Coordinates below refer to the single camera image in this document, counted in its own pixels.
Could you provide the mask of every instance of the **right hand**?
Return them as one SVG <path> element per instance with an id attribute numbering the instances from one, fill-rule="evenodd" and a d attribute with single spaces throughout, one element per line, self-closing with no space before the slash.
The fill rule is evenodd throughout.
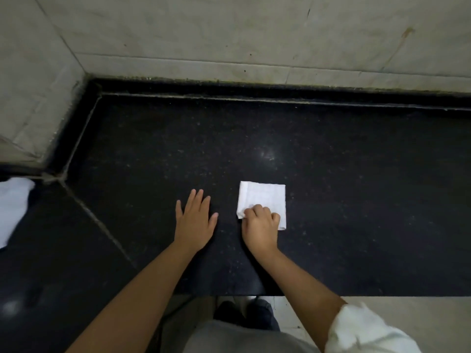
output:
<path id="1" fill-rule="evenodd" d="M 278 225 L 280 215 L 271 213 L 268 207 L 256 204 L 244 211 L 242 238 L 257 260 L 278 250 Z"/>

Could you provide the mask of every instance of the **black stone surface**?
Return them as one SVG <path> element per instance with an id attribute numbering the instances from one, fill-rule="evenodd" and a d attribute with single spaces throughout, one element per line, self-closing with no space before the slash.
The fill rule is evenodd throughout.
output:
<path id="1" fill-rule="evenodd" d="M 240 181 L 286 185 L 279 247 L 340 295 L 471 294 L 471 122 L 458 112 L 105 96 L 68 184 L 143 268 L 192 188 L 219 223 L 178 293 L 276 295 Z"/>
<path id="2" fill-rule="evenodd" d="M 2 352 L 64 352 L 135 274 L 59 184 L 37 187 L 0 250 Z"/>

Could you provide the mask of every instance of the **left hand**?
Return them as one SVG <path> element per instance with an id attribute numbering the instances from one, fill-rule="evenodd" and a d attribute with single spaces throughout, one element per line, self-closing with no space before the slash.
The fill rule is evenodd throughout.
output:
<path id="1" fill-rule="evenodd" d="M 179 243 L 196 253 L 211 239 L 214 228 L 218 222 L 218 214 L 214 213 L 208 220 L 209 201 L 211 197 L 203 199 L 203 190 L 196 193 L 192 189 L 185 206 L 185 213 L 181 210 L 181 202 L 177 201 L 175 213 L 177 217 L 177 227 L 175 228 L 175 243 Z"/>

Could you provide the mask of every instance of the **white cloth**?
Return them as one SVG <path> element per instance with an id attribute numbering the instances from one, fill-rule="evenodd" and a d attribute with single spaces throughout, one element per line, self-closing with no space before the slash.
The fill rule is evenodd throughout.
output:
<path id="1" fill-rule="evenodd" d="M 8 243 L 11 233 L 28 208 L 28 195 L 34 182 L 27 178 L 12 177 L 0 182 L 0 249 Z"/>
<path id="2" fill-rule="evenodd" d="M 221 321 L 197 327 L 183 353 L 319 353 L 287 333 L 249 329 Z M 326 353 L 420 353 L 415 341 L 390 327 L 365 305 L 345 305 L 335 318 Z"/>
<path id="3" fill-rule="evenodd" d="M 280 214 L 278 230 L 286 229 L 286 197 L 284 184 L 267 184 L 241 181 L 237 217 L 245 218 L 244 210 L 256 204 L 270 208 L 272 213 Z"/>

